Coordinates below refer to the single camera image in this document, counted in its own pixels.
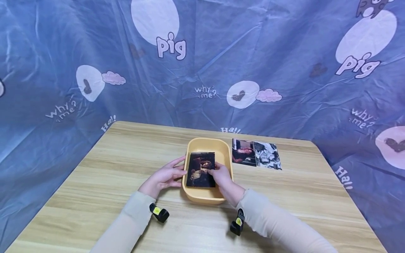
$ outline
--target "blue fabric backdrop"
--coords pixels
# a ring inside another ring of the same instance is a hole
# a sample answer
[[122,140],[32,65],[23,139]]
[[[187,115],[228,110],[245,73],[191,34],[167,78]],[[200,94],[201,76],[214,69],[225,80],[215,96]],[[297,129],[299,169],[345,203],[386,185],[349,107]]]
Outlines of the blue fabric backdrop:
[[404,17],[400,0],[0,0],[0,252],[118,120],[311,140],[402,252]]

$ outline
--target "person's left hand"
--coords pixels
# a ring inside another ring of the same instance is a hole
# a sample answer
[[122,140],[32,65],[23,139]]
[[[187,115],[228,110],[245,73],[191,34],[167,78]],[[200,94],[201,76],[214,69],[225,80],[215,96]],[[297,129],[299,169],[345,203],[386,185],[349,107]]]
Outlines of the person's left hand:
[[187,171],[184,170],[184,164],[176,165],[184,160],[185,156],[177,158],[157,170],[139,187],[138,191],[157,199],[162,189],[181,187],[181,182],[177,182],[175,179],[181,178],[187,174]]

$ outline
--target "photo of person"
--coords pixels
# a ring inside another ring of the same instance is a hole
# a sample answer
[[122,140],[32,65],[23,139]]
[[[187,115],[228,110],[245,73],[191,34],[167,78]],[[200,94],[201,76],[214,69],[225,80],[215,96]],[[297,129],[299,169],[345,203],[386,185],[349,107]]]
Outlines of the photo of person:
[[232,162],[256,167],[253,142],[233,139]]
[[258,167],[281,170],[280,157],[277,147],[271,143],[254,142],[256,165]]
[[208,170],[215,169],[215,153],[191,153],[186,185],[188,187],[215,187]]

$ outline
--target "yellow label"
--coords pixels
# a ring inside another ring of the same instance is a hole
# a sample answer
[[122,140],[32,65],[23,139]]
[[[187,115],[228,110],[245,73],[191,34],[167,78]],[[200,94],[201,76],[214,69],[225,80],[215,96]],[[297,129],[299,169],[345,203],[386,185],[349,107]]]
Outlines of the yellow label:
[[239,217],[236,218],[236,224],[238,224],[239,226],[242,226],[242,220]]
[[156,215],[159,215],[160,211],[161,211],[161,209],[158,208],[158,207],[155,207],[155,209],[153,209],[153,213],[156,214]]

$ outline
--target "yellow tray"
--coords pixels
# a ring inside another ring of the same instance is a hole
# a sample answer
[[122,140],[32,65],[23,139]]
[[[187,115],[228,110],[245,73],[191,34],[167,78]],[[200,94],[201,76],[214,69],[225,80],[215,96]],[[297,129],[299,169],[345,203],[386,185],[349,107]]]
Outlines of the yellow tray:
[[[210,138],[192,139],[188,143],[187,155],[184,161],[184,170],[186,170],[187,173],[190,153],[195,152],[215,152],[215,161],[225,165],[228,168],[230,177],[233,181],[232,154],[226,142]],[[182,185],[183,190],[191,201],[202,204],[221,204],[225,201],[224,197],[218,189],[218,185],[216,185],[215,188],[194,188],[187,187],[186,181],[187,175],[183,176]]]

